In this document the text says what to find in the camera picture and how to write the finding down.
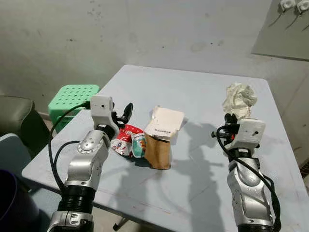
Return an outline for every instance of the dark chair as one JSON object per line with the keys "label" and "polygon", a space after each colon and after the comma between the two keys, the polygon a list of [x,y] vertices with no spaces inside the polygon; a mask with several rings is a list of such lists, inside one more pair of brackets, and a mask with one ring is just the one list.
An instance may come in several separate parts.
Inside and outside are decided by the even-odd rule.
{"label": "dark chair", "polygon": [[33,159],[48,143],[49,130],[27,98],[0,96],[0,137],[14,133]]}

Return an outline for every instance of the white paper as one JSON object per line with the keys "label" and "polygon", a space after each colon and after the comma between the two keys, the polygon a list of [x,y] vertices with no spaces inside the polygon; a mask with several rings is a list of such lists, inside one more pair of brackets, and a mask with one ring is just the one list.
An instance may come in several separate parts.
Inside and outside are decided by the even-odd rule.
{"label": "white paper", "polygon": [[184,113],[156,106],[152,120],[144,130],[150,136],[164,140],[170,138],[180,129]]}

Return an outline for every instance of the black cable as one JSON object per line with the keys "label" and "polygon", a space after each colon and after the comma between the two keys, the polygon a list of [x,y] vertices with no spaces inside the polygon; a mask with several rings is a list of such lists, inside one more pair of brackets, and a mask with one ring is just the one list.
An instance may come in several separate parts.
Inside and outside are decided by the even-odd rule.
{"label": "black cable", "polygon": [[57,177],[58,179],[60,179],[60,177],[59,177],[59,174],[58,174],[58,171],[57,171],[57,160],[58,160],[58,157],[59,157],[59,155],[60,155],[60,152],[62,151],[62,149],[63,149],[66,145],[69,145],[69,144],[77,144],[77,143],[79,143],[79,141],[70,141],[70,142],[66,142],[66,143],[63,144],[63,145],[59,148],[59,150],[57,151],[56,156],[55,156],[55,159],[54,159],[54,168],[55,168],[55,172],[56,172],[56,177]]}
{"label": "black cable", "polygon": [[280,203],[279,203],[279,199],[277,197],[277,194],[275,193],[275,186],[274,186],[274,182],[268,177],[265,176],[263,177],[257,170],[255,170],[253,167],[251,167],[250,165],[246,164],[244,161],[242,161],[241,159],[235,157],[232,153],[230,153],[223,145],[221,139],[220,139],[220,131],[227,129],[226,126],[221,126],[217,129],[217,140],[218,143],[220,145],[220,147],[222,148],[222,150],[233,160],[235,160],[236,162],[240,163],[241,165],[245,166],[246,168],[248,168],[251,172],[253,172],[261,181],[264,182],[264,184],[266,185],[266,187],[269,189],[270,193],[271,193],[271,202],[272,202],[272,207],[274,210],[274,214],[275,214],[275,222],[274,222],[274,232],[278,232],[281,229],[281,221],[280,221],[280,214],[281,214],[281,209],[280,209]]}
{"label": "black cable", "polygon": [[50,166],[52,168],[52,172],[53,172],[53,175],[54,175],[54,178],[55,178],[55,181],[59,187],[59,189],[61,190],[61,192],[63,191],[64,189],[64,185],[60,179],[60,177],[58,176],[57,172],[56,172],[56,169],[55,169],[55,166],[54,166],[54,162],[53,162],[53,156],[52,156],[52,138],[53,138],[53,132],[56,128],[56,126],[59,124],[59,122],[68,114],[70,113],[71,111],[79,108],[79,107],[86,107],[86,108],[89,108],[89,105],[90,105],[90,102],[89,101],[86,101],[86,102],[83,102],[82,104],[79,104],[71,109],[69,109],[67,112],[65,112],[57,121],[56,123],[53,125],[52,129],[50,130],[50,133],[49,133],[49,138],[48,138],[48,155],[49,155],[49,162],[50,162]]}

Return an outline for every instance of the wall stain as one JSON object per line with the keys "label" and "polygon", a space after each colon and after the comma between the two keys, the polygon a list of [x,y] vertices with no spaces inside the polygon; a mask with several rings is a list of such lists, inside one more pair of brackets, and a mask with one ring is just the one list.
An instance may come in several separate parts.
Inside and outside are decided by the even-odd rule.
{"label": "wall stain", "polygon": [[96,8],[96,6],[92,5],[91,10],[87,11],[87,15],[92,16],[94,18],[94,22],[93,22],[94,26],[101,27],[103,29],[105,27],[104,25],[102,25],[101,21],[103,20],[104,16],[102,14],[102,11],[100,11],[100,7],[102,5],[100,2],[98,2],[97,6],[99,8]]}
{"label": "wall stain", "polygon": [[26,36],[29,36],[29,35],[30,35],[30,32],[29,32],[27,29],[25,29],[25,28],[21,29],[21,31],[22,31]]}
{"label": "wall stain", "polygon": [[37,33],[39,34],[40,37],[42,37],[41,32],[39,29],[37,29]]}
{"label": "wall stain", "polygon": [[203,41],[201,41],[201,42],[196,42],[196,43],[194,43],[194,44],[192,44],[191,45],[191,47],[190,47],[190,50],[192,51],[192,52],[200,52],[200,51],[202,51],[205,47],[207,46],[207,43],[206,42],[203,42]]}
{"label": "wall stain", "polygon": [[224,44],[224,40],[220,40],[219,42],[218,42],[218,46],[221,46],[221,45],[223,45]]}
{"label": "wall stain", "polygon": [[130,32],[129,33],[129,41],[133,44],[137,44],[138,43],[138,38],[135,32]]}

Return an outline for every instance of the red snack wrapper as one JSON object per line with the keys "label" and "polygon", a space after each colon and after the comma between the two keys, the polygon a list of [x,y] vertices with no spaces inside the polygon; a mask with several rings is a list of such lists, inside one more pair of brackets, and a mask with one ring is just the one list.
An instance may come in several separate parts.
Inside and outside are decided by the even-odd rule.
{"label": "red snack wrapper", "polygon": [[119,130],[119,135],[116,139],[111,141],[111,148],[118,154],[123,156],[132,156],[132,138],[131,134],[143,133],[143,131],[137,127],[126,124],[125,128]]}

